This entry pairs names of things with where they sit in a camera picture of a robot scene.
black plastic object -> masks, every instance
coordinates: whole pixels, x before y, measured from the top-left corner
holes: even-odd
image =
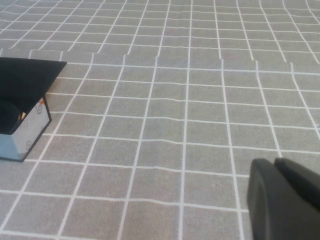
[[[12,134],[20,120],[21,115],[15,105],[0,101],[0,133]]]
[[[320,211],[320,176],[286,158],[276,158],[274,165],[296,193]]]
[[[20,115],[28,115],[66,64],[63,61],[0,57],[0,101],[14,105]],[[17,113],[10,108],[3,107],[2,110],[16,121]],[[11,134],[18,125],[13,129],[12,126],[0,128],[0,134]]]
[[[266,159],[251,164],[247,203],[254,240],[320,239],[320,212],[296,187],[299,179],[310,179],[303,188],[311,183],[307,188],[315,189],[314,175],[287,159],[276,162],[281,170]]]

gray tablecloth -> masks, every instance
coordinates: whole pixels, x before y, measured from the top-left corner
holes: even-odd
[[[319,0],[2,0],[0,49],[68,62],[1,240],[250,240],[253,158],[320,173]]]

white grid line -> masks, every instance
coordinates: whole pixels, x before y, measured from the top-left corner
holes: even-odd
[[[304,96],[302,95],[302,93],[301,93],[301,91],[300,91],[300,88],[299,88],[299,85],[298,85],[297,82],[296,82],[296,77],[295,77],[295,74],[294,74],[294,65],[293,65],[292,62],[290,62],[290,66],[291,66],[293,83],[294,83],[296,89],[297,89],[298,92],[299,92],[299,96],[300,96],[300,98],[301,98],[301,100],[302,100],[302,102],[303,102],[303,105],[304,105],[304,107],[305,107],[305,109],[306,109],[306,111],[307,111],[307,113],[308,113],[308,115],[309,115],[309,117],[310,117],[310,120],[311,120],[311,122],[312,122],[312,124],[313,124],[313,127],[314,127],[314,130],[315,130],[315,133],[317,134],[317,136],[318,136],[318,138],[319,138],[319,140],[320,140],[320,133],[319,133],[319,129],[318,129],[318,127],[317,127],[317,124],[316,124],[314,118],[312,117],[312,115],[311,115],[311,113],[310,113],[310,109],[309,109],[309,107],[308,107],[308,105],[307,105],[307,103],[306,103],[306,101],[305,101],[305,98],[304,98]]]
[[[52,114],[62,114],[62,113],[64,113],[64,111],[51,111],[51,113]],[[103,117],[104,116],[104,114],[85,113],[85,112],[67,111],[66,113],[73,114],[73,115],[95,116],[95,117]],[[107,114],[106,116],[110,117],[110,118],[144,119],[143,116],[126,116],[126,115],[110,115],[110,114]],[[167,117],[167,116],[147,116],[146,119],[165,119],[165,120],[172,120],[172,121],[177,121],[177,122],[185,121],[184,119]],[[205,123],[205,124],[227,124],[227,122],[223,122],[223,121],[209,121],[209,120],[198,120],[198,119],[187,119],[187,121],[193,122],[193,123]],[[307,126],[273,125],[273,124],[268,125],[268,124],[258,124],[258,123],[242,123],[242,122],[229,122],[229,124],[230,125],[241,125],[241,126],[252,126],[252,127],[269,127],[269,128],[288,128],[288,129],[305,129],[305,130],[313,130],[314,129],[314,127],[307,127]]]
[[[312,16],[314,17],[314,19],[318,22],[318,24],[320,24],[320,21],[318,20],[318,18],[315,16],[315,14],[311,11],[311,8],[309,6],[308,0],[305,0],[305,4],[308,7],[309,12],[312,14]]]
[[[41,50],[46,44],[47,42],[52,38],[52,36],[61,28],[61,26],[69,19],[69,17],[74,13],[75,10],[78,9],[78,7],[80,6],[80,4],[83,3],[84,0],[81,0],[78,5],[72,10],[72,12],[70,12],[70,14],[68,15],[68,17],[65,18],[65,20],[63,20],[63,22],[60,23],[59,27],[47,38],[47,40],[38,48],[38,50]]]
[[[56,193],[42,193],[42,192],[30,192],[30,191],[25,191],[25,192],[20,192],[20,191],[15,191],[15,190],[1,190],[0,193],[5,193],[5,194],[20,194],[22,193],[23,195],[26,196],[40,196],[40,197],[51,197],[51,198],[72,198],[72,195],[68,194],[56,194]],[[99,201],[110,201],[110,202],[125,202],[125,198],[112,198],[112,197],[103,197],[103,196],[84,196],[84,195],[76,195],[76,199],[83,199],[83,200],[99,200]],[[129,202],[149,202],[153,204],[161,204],[161,205],[166,205],[166,206],[179,206],[179,202],[167,202],[167,201],[160,201],[152,198],[130,198]],[[194,203],[184,203],[185,206],[188,207],[193,207],[193,208],[201,208],[201,209],[214,209],[214,210],[219,210],[219,211],[227,211],[227,212],[236,212],[237,209],[232,208],[232,207],[221,207],[221,206],[211,206],[211,205],[201,205],[201,204],[194,204]],[[241,209],[240,210],[242,213],[248,213],[247,209]]]
[[[36,159],[26,159],[26,162],[36,162]],[[63,161],[63,160],[41,160],[42,163],[52,163],[52,164],[69,164],[69,165],[86,165],[85,162],[79,161]],[[121,168],[121,169],[132,169],[134,166],[131,165],[117,165],[117,164],[106,164],[106,163],[88,163],[88,166],[93,167],[106,167],[106,168]],[[145,169],[145,170],[163,170],[169,171],[174,173],[181,173],[181,169],[175,168],[168,168],[162,166],[136,166],[137,169]],[[203,175],[215,175],[215,176],[225,176],[225,177],[232,177],[232,173],[221,173],[221,172],[211,172],[211,171],[201,171],[201,170],[185,170],[186,173],[189,174],[203,174]],[[249,178],[247,174],[236,174],[237,178]]]
[[[122,7],[121,7],[121,9],[120,9],[120,11],[119,11],[119,13],[118,13],[118,15],[116,16],[115,20],[113,21],[113,24],[112,24],[112,26],[110,27],[107,35],[105,36],[105,38],[104,38],[104,40],[103,40],[103,42],[102,42],[99,50],[97,51],[97,53],[100,53],[101,49],[102,49],[103,46],[105,45],[105,43],[106,43],[106,41],[107,41],[107,38],[109,37],[112,29],[114,28],[114,26],[115,26],[115,24],[116,24],[116,21],[118,20],[120,14],[122,13],[122,11],[123,11],[123,9],[124,9],[124,7],[125,7],[126,4],[127,4],[127,0],[125,0],[125,2],[123,3],[123,5],[122,5]]]
[[[56,2],[58,0],[44,0],[45,2]],[[79,3],[79,1],[71,1],[71,0],[67,0],[66,2],[68,3]],[[94,1],[90,1],[89,2],[90,4],[100,4],[101,1],[98,1],[98,2],[94,2]],[[108,2],[106,3],[108,5],[120,5],[122,3],[118,3],[118,2]],[[21,6],[21,5],[17,5],[15,4],[16,6],[18,7],[23,7],[23,8],[26,8],[26,6]],[[128,3],[128,5],[145,5],[145,3]],[[167,3],[150,3],[149,5],[155,5],[155,6],[163,6],[163,5],[168,5]],[[172,4],[172,6],[177,6],[177,7],[182,7],[182,6],[185,6],[185,7],[190,7],[191,5],[189,4]],[[213,5],[193,5],[194,7],[206,7],[206,8],[213,8]],[[37,6],[37,8],[49,8],[47,6]],[[222,8],[222,9],[235,9],[236,6],[217,6],[217,8]],[[252,6],[241,6],[240,7],[241,9],[257,9],[259,10],[260,8],[259,7],[252,7]],[[265,9],[268,9],[268,10],[283,10],[283,8],[278,8],[278,7],[264,7]],[[291,8],[288,8],[289,10],[308,10],[308,8],[294,8],[294,7],[291,7]]]
[[[222,58],[221,58],[221,48],[220,48],[220,38],[219,38],[218,20],[217,20],[216,0],[213,0],[213,5],[214,5],[214,18],[215,18],[216,39],[217,39],[218,49],[219,49],[219,59],[222,59]]]
[[[282,4],[283,4],[284,9],[285,9],[285,10],[286,10],[286,12],[288,13],[288,15],[289,15],[289,17],[290,17],[290,19],[291,19],[291,21],[292,21],[293,25],[295,26],[296,30],[299,32],[299,34],[300,34],[301,38],[304,40],[304,42],[305,42],[306,46],[308,47],[308,49],[309,49],[310,53],[311,53],[311,54],[312,54],[312,56],[314,57],[314,60],[316,61],[316,63],[317,63],[317,64],[320,64],[320,62],[318,61],[318,59],[317,59],[317,57],[316,57],[315,53],[312,51],[311,47],[309,46],[309,43],[306,41],[305,37],[302,35],[302,33],[301,33],[300,29],[298,28],[297,24],[295,23],[294,19],[292,18],[292,16],[291,16],[290,12],[287,10],[286,5],[285,5],[285,0],[282,0]]]
[[[75,186],[75,189],[74,189],[74,191],[73,191],[72,198],[71,198],[71,200],[70,200],[70,202],[69,202],[69,205],[68,205],[68,207],[67,207],[67,209],[66,209],[65,215],[64,215],[64,217],[63,217],[62,223],[61,223],[61,225],[60,225],[60,228],[59,228],[59,231],[58,231],[58,234],[57,234],[57,236],[58,236],[58,237],[57,237],[57,240],[59,239],[59,237],[61,236],[61,234],[62,234],[62,232],[63,232],[63,230],[64,230],[64,228],[65,228],[65,225],[66,225],[66,222],[67,222],[69,213],[70,213],[71,208],[72,208],[72,205],[73,205],[73,203],[74,203],[74,201],[75,201],[75,196],[76,196],[77,193],[78,193],[80,184],[81,184],[81,182],[82,182],[82,179],[83,179],[83,177],[84,177],[84,175],[85,175],[85,172],[86,172],[86,169],[87,169],[87,167],[88,167],[88,163],[89,163],[89,161],[90,161],[90,159],[91,159],[91,156],[92,156],[93,151],[94,151],[94,148],[95,148],[95,146],[96,146],[96,143],[97,143],[98,137],[99,137],[99,135],[100,135],[101,129],[102,129],[102,127],[103,127],[103,124],[104,124],[104,122],[105,122],[105,120],[106,120],[108,111],[109,111],[109,109],[110,109],[110,105],[111,105],[111,102],[112,102],[112,100],[113,100],[113,96],[114,96],[115,93],[116,93],[116,90],[117,90],[117,87],[118,87],[119,80],[120,80],[120,78],[121,78],[122,72],[124,71],[125,61],[126,61],[126,55],[123,56],[122,68],[121,68],[121,71],[120,71],[119,76],[118,76],[118,81],[116,82],[116,84],[115,84],[115,86],[114,86],[114,88],[113,88],[112,95],[111,95],[111,97],[110,97],[110,100],[108,101],[108,104],[107,104],[107,107],[106,107],[106,109],[105,109],[103,118],[102,118],[102,120],[101,120],[101,122],[100,122],[100,125],[99,125],[99,128],[98,128],[98,131],[97,131],[97,133],[96,133],[96,135],[95,135],[95,137],[94,137],[92,146],[91,146],[91,148],[90,148],[90,152],[89,152],[89,154],[88,154],[88,156],[87,156],[87,159],[86,159],[86,161],[85,161],[85,165],[84,165],[84,167],[83,167],[83,169],[82,169],[81,175],[80,175],[80,177],[79,177],[79,179],[78,179],[78,181],[77,181],[77,184],[76,184],[76,186]]]
[[[85,27],[83,28],[83,30],[80,32],[79,36],[74,40],[74,42],[72,43],[72,45],[69,47],[69,49],[67,50],[67,52],[69,52],[74,45],[76,44],[76,42],[79,40],[79,38],[81,37],[81,35],[85,32],[85,30],[87,29],[87,27],[89,26],[89,24],[91,23],[92,19],[94,19],[94,17],[96,16],[97,12],[100,10],[101,6],[106,2],[106,0],[103,0],[103,2],[100,4],[100,6],[97,8],[97,10],[94,12],[94,14],[92,15],[92,17],[90,18],[90,20],[88,21],[88,23],[85,25]]]
[[[10,22],[10,23],[37,23],[36,21],[6,21],[4,20],[4,22]],[[60,22],[54,22],[54,21],[42,21],[40,23],[43,24],[59,24]],[[87,23],[72,23],[72,22],[64,22],[64,25],[87,25]],[[90,23],[90,26],[112,26],[112,24],[98,24],[98,23]],[[136,28],[138,26],[134,26],[134,25],[115,25],[118,27],[129,27],[129,28]],[[141,28],[154,28],[154,29],[161,29],[163,28],[163,26],[140,26]],[[189,29],[189,27],[185,27],[185,26],[166,26],[166,28],[168,29]],[[192,27],[193,29],[197,29],[197,30],[216,30],[216,28],[207,28],[207,27]],[[2,31],[27,31],[27,29],[7,29],[4,28],[2,29]],[[242,32],[244,31],[243,29],[236,29],[236,28],[219,28],[219,31],[238,31],[238,32]],[[320,35],[320,32],[316,32],[316,31],[294,31],[294,30],[261,30],[261,29],[246,29],[246,32],[274,32],[274,33],[298,33],[298,34],[317,34]],[[31,30],[31,32],[54,32],[53,30]],[[79,34],[81,32],[78,31],[58,31],[56,30],[57,33],[75,33],[75,34]],[[85,34],[98,34],[98,35],[105,35],[106,33],[99,33],[99,32],[85,32]],[[111,33],[112,35],[127,35],[127,36],[134,36],[134,34],[129,34],[129,33]],[[137,34],[137,36],[145,36],[145,37],[161,37],[161,35],[141,35],[141,34]],[[164,35],[164,37],[170,37],[170,38],[188,38],[189,36],[186,35],[180,35],[180,36],[170,36],[170,35]],[[197,37],[197,36],[191,36],[192,38],[204,38],[204,39],[216,39],[215,37]],[[220,39],[233,39],[233,40],[246,40],[246,38],[223,38],[221,37]],[[252,40],[252,41],[270,41],[270,39],[248,39],[248,40]],[[292,41],[292,40],[279,40],[279,42],[305,42],[305,41]]]
[[[274,124],[272,122],[272,118],[271,118],[271,115],[270,115],[270,112],[269,112],[269,109],[268,109],[268,105],[267,105],[267,101],[266,101],[266,98],[265,98],[264,90],[262,88],[260,77],[259,77],[258,61],[255,61],[255,69],[256,69],[256,79],[257,79],[257,82],[258,82],[258,85],[259,85],[259,88],[260,88],[260,93],[261,93],[262,101],[263,101],[263,104],[264,104],[265,112],[266,112],[266,115],[268,117],[268,121],[269,121],[269,124],[270,124],[272,136],[273,136],[273,139],[274,139],[274,144],[275,144],[275,147],[276,147],[276,149],[278,151],[279,157],[282,158],[282,153],[280,151],[280,147],[279,147],[277,135],[276,135],[276,132],[275,132]]]
[[[57,2],[58,0],[45,0],[45,2]],[[66,1],[68,3],[79,3],[79,1]],[[100,4],[101,1],[98,1],[98,2],[93,2],[93,1],[90,1],[90,2],[86,2],[86,3],[90,3],[90,4]],[[118,3],[118,2],[108,2],[106,3],[108,5],[120,5],[120,4],[123,4],[123,3]],[[145,5],[145,3],[128,3],[128,5]],[[153,6],[166,6],[168,5],[167,3],[149,3],[149,5],[153,5]],[[22,8],[28,8],[27,6],[21,6],[21,5],[18,5],[18,4],[15,4],[15,6],[18,6],[18,7],[22,7]],[[172,6],[177,6],[177,7],[190,7],[191,5],[188,5],[188,4],[172,4]],[[204,8],[213,8],[214,6],[213,5],[193,5],[194,7],[204,7]],[[48,6],[37,6],[35,8],[39,8],[39,9],[47,9],[47,8],[50,8]],[[59,8],[64,8],[64,9],[70,9],[70,8],[73,8],[73,7],[59,7]],[[217,6],[217,8],[219,9],[236,9],[237,7],[236,6]],[[249,7],[249,6],[241,6],[240,9],[253,9],[253,10],[259,10],[260,8],[259,7]],[[283,10],[283,8],[276,8],[276,7],[264,7],[264,9],[268,9],[268,10]],[[113,10],[113,11],[118,11],[118,9],[103,9],[103,10]],[[308,10],[308,8],[288,8],[288,10]]]
[[[52,136],[52,133],[44,133],[44,136]],[[85,139],[93,139],[94,136],[87,136],[87,135],[76,135],[76,134],[58,134],[56,133],[55,136],[57,137],[75,137],[75,138],[85,138]],[[132,138],[121,138],[121,137],[106,137],[100,136],[98,139],[110,139],[110,140],[121,140],[121,141],[131,141],[131,142],[138,142],[138,139]],[[142,139],[142,142],[165,142],[170,144],[177,144],[183,145],[183,142],[179,141],[172,141],[167,139]],[[229,148],[229,145],[218,145],[218,144],[209,144],[209,143],[198,143],[198,142],[187,142],[187,145],[194,145],[194,146],[205,146],[205,147],[214,147],[214,148]],[[277,149],[273,148],[263,148],[263,147],[252,147],[252,146],[232,146],[233,149],[248,149],[248,150],[261,150],[261,151],[270,151],[270,152],[278,152]],[[315,154],[320,155],[320,151],[306,151],[306,150],[290,150],[290,149],[281,149],[283,153],[300,153],[300,154]]]
[[[162,30],[162,36],[161,36],[161,40],[160,40],[160,44],[159,44],[159,50],[158,50],[158,57],[160,56],[160,52],[161,52],[161,46],[162,46],[162,42],[164,39],[164,35],[165,35],[165,30],[166,30],[166,25],[167,25],[167,20],[168,20],[168,14],[169,14],[169,9],[170,9],[170,4],[171,4],[171,0],[169,0],[169,4],[168,4],[168,10],[166,12],[166,16],[165,16],[165,20],[164,20],[164,26],[163,26],[163,30]]]
[[[92,66],[108,66],[108,67],[121,67],[121,64],[107,64],[107,63],[86,63],[86,62],[68,62],[70,65],[92,65]],[[124,65],[128,68],[148,68],[153,69],[153,66],[149,65]],[[172,67],[172,66],[157,66],[158,69],[176,69],[176,70],[188,70],[187,67]],[[218,68],[196,68],[196,67],[190,67],[190,70],[203,70],[203,71],[213,71],[213,72],[219,72],[221,69]],[[256,73],[256,70],[249,70],[249,69],[224,69],[224,72],[235,72],[235,73]],[[274,71],[274,70],[259,70],[259,73],[270,73],[270,74],[292,74],[291,71]],[[320,76],[320,73],[316,72],[294,72],[296,75],[310,75],[310,76]]]
[[[224,111],[225,111],[228,143],[229,143],[229,153],[230,153],[230,161],[231,161],[231,169],[232,169],[232,178],[233,178],[235,203],[236,203],[236,209],[237,209],[239,233],[240,233],[240,239],[244,240],[245,234],[244,234],[242,214],[240,212],[241,205],[240,205],[240,197],[239,197],[239,190],[238,190],[238,182],[237,182],[237,177],[236,177],[236,166],[235,166],[235,160],[234,160],[234,151],[233,151],[233,145],[232,145],[231,130],[230,130],[230,124],[229,124],[229,113],[228,113],[228,104],[227,104],[228,101],[227,101],[227,94],[226,94],[226,89],[225,89],[224,60],[223,59],[221,60],[221,79],[222,79],[222,86],[223,86]]]
[[[57,9],[72,9],[72,7],[56,7]],[[94,8],[79,8],[80,10],[92,10]],[[101,9],[100,11],[119,11],[119,9]],[[142,10],[124,10],[125,12],[142,12]],[[9,11],[4,11],[8,14],[12,14],[12,15],[20,15],[21,13],[16,13],[16,12],[9,12]],[[146,10],[147,13],[166,13],[167,11],[156,11],[156,10]],[[214,14],[214,11],[193,11],[194,13],[200,13],[200,14]],[[190,11],[170,11],[170,13],[190,13]],[[26,13],[28,15],[43,15],[41,13]],[[220,15],[238,15],[238,13],[234,13],[234,12],[217,12],[217,14]],[[54,14],[57,16],[66,16],[65,14]],[[263,13],[242,13],[242,15],[247,15],[247,16],[263,16]],[[285,13],[275,13],[275,14],[266,14],[267,16],[287,16],[287,14]],[[294,15],[292,14],[291,16],[293,17],[297,17],[297,18],[313,18],[313,16],[305,16],[305,15]],[[173,20],[183,20],[184,18],[172,18]]]
[[[187,154],[187,130],[188,130],[188,100],[189,100],[189,78],[190,78],[190,58],[191,58],[191,36],[192,36],[192,17],[193,0],[191,0],[190,22],[189,22],[189,43],[188,43],[188,62],[186,72],[185,86],[185,105],[184,105],[184,124],[183,124],[183,146],[181,163],[181,186],[180,186],[180,206],[179,206],[179,227],[178,240],[183,240],[184,234],[184,202],[185,202],[185,172],[186,172],[186,154]]]
[[[139,30],[139,28],[140,28],[140,25],[141,25],[142,19],[144,18],[144,15],[145,15],[145,12],[146,12],[146,9],[147,9],[147,6],[148,6],[148,3],[149,3],[149,0],[147,0],[147,1],[146,1],[146,4],[145,4],[144,10],[143,10],[143,13],[142,13],[142,15],[141,15],[141,18],[140,18],[139,24],[138,24],[138,26],[137,26],[137,28],[136,28],[136,30],[135,30],[135,34],[134,34],[134,36],[133,36],[133,39],[132,39],[132,42],[131,42],[131,44],[130,44],[130,47],[129,47],[129,50],[128,50],[127,55],[129,55],[129,54],[130,54],[130,52],[131,52],[132,45],[134,44],[134,41],[135,41],[135,39],[136,39],[136,36],[137,36],[138,30]]]
[[[92,54],[92,56],[91,56],[91,63],[93,62],[93,60],[94,60],[94,54]],[[76,94],[71,98],[69,104],[68,104],[67,107],[65,108],[65,111],[64,111],[64,113],[62,114],[62,117],[60,118],[57,126],[55,127],[55,129],[54,129],[54,131],[53,131],[53,134],[50,136],[48,142],[46,143],[45,147],[43,148],[42,153],[41,153],[41,155],[39,156],[37,162],[35,163],[35,165],[34,165],[33,168],[31,169],[28,177],[26,178],[26,180],[25,180],[25,182],[24,182],[24,184],[23,184],[23,186],[22,186],[22,188],[21,188],[21,192],[24,192],[24,191],[26,190],[27,185],[28,185],[31,177],[33,176],[33,174],[34,174],[36,168],[38,167],[41,159],[42,159],[43,156],[45,155],[45,153],[46,153],[46,151],[47,151],[47,149],[48,149],[48,147],[49,147],[52,139],[54,138],[55,134],[57,133],[58,128],[60,127],[60,125],[61,125],[61,123],[62,123],[62,121],[63,121],[63,119],[64,119],[64,117],[65,117],[65,115],[66,115],[66,112],[69,110],[69,108],[70,108],[73,100],[76,98],[77,93],[79,92],[79,90],[80,90],[82,84],[84,83],[87,75],[89,74],[90,69],[91,69],[91,66],[88,68],[85,76],[83,77],[80,85],[78,86],[78,88],[77,88],[77,90],[76,90]],[[16,206],[18,205],[18,202],[19,202],[19,200],[21,199],[21,196],[22,196],[22,194],[19,194],[19,195],[16,197],[16,199],[14,200],[14,202],[13,202],[13,204],[12,204],[9,212],[7,213],[7,215],[5,216],[2,224],[0,225],[0,235],[1,235],[2,231],[4,230],[5,226],[7,225],[8,221],[9,221],[9,219],[10,219],[12,213],[13,213],[13,211],[15,210]]]
[[[78,10],[92,10],[90,8],[77,8]],[[8,14],[13,14],[13,15],[20,15],[21,13],[13,13],[13,12],[7,12],[4,11],[4,13],[8,13]],[[225,14],[225,15],[238,15],[238,13],[220,13],[217,12],[217,14]],[[37,13],[26,13],[26,15],[39,15],[42,16],[43,14],[37,14]],[[50,16],[60,16],[60,17],[65,17],[65,16],[69,16],[69,14],[49,14]],[[273,14],[249,14],[249,15],[258,15],[258,16],[274,16]],[[72,17],[91,17],[90,15],[77,15],[77,14],[72,14]],[[291,15],[293,17],[301,17],[301,18],[314,18],[313,16],[296,16],[296,15]],[[114,16],[95,16],[96,18],[109,18],[109,19],[115,19],[116,17]],[[141,19],[140,17],[133,17],[133,16],[119,16],[119,19]],[[143,19],[146,20],[165,20],[165,18],[152,18],[152,17],[144,17]],[[189,18],[167,18],[168,20],[173,20],[173,21],[181,21],[181,20],[190,20]],[[2,21],[4,22],[12,22],[11,20],[5,20],[2,19]],[[226,22],[226,23],[240,23],[241,21],[237,21],[237,20],[204,20],[204,19],[193,19],[192,21],[199,21],[199,22]],[[18,23],[37,23],[37,21],[17,21]],[[243,21],[244,23],[257,23],[257,24],[266,24],[266,21]],[[56,22],[56,21],[42,21],[41,23],[56,23],[59,24],[61,22]],[[86,25],[86,23],[73,23],[73,22],[65,22],[65,24],[78,24],[78,25]],[[271,24],[292,24],[292,22],[289,21],[280,21],[280,22],[271,22]],[[298,25],[311,25],[311,26],[317,26],[317,23],[297,23]],[[92,23],[92,25],[108,25],[108,24],[98,24],[98,23]],[[136,25],[125,25],[126,27],[137,27]]]
[[[268,20],[268,18],[267,18],[267,15],[266,15],[266,13],[265,13],[265,10],[262,8],[261,0],[259,0],[259,4],[260,4],[261,11],[263,12],[264,18],[265,18],[266,22],[268,23],[268,26],[269,26],[269,28],[270,28],[270,30],[271,30],[272,36],[273,36],[273,38],[274,38],[274,40],[275,40],[275,42],[276,42],[276,44],[277,44],[277,46],[278,46],[278,48],[279,48],[279,51],[281,52],[282,58],[283,58],[284,62],[286,63],[286,62],[287,62],[286,57],[285,57],[283,51],[281,50],[280,44],[279,44],[279,42],[278,42],[278,40],[277,40],[277,38],[276,38],[276,35],[275,35],[275,33],[274,33],[274,31],[273,31],[270,23],[269,23],[269,20]]]
[[[121,216],[120,227],[119,227],[118,235],[117,235],[117,238],[116,238],[117,240],[121,240],[123,229],[124,229],[124,224],[125,224],[125,220],[126,220],[129,199],[130,199],[132,187],[133,187],[133,184],[134,184],[134,178],[135,178],[136,168],[137,168],[137,164],[138,164],[140,148],[141,148],[143,135],[144,135],[144,130],[145,130],[145,125],[146,125],[146,121],[147,121],[147,115],[148,115],[148,110],[149,110],[150,99],[151,99],[152,90],[153,90],[155,77],[156,77],[157,64],[158,64],[158,57],[155,58],[152,82],[151,82],[151,86],[150,86],[150,90],[149,90],[148,100],[146,102],[146,106],[145,106],[145,110],[144,110],[143,122],[142,122],[141,130],[140,130],[139,141],[138,141],[138,146],[137,146],[136,153],[135,153],[135,158],[134,158],[134,163],[133,163],[132,172],[131,172],[131,176],[130,176],[130,182],[129,182],[129,186],[128,186],[128,191],[126,193],[126,198],[125,198],[125,202],[124,202],[124,206],[123,206],[123,212],[122,212],[122,216]]]
[[[240,20],[241,20],[241,25],[242,25],[242,28],[243,28],[243,32],[244,32],[244,36],[245,36],[245,39],[246,39],[246,43],[248,44],[248,49],[249,49],[249,52],[250,52],[250,57],[251,57],[251,60],[253,61],[253,60],[254,60],[254,56],[252,55],[252,51],[251,51],[250,43],[249,43],[249,40],[248,40],[248,36],[247,36],[245,24],[244,24],[244,21],[243,21],[242,16],[241,16],[241,11],[240,11],[240,8],[239,8],[238,0],[236,0],[236,6],[237,6],[237,9],[238,9],[238,12],[239,12],[239,16],[240,16]]]

printed logo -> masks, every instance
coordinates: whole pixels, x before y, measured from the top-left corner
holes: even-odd
[[[25,145],[25,149],[27,150],[27,151],[29,151],[29,149],[31,148],[31,145],[32,145],[32,142],[29,140],[29,141],[27,141],[26,142],[26,145]]]
[[[39,106],[36,106],[35,110],[38,114],[41,114],[42,113],[42,105],[45,104],[45,100],[43,97],[40,99],[40,101],[38,101],[38,104],[39,104]]]

gray fabric surface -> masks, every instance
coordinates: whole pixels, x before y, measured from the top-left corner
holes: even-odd
[[[3,0],[0,49],[68,62],[0,240],[250,240],[253,158],[320,173],[319,0]]]

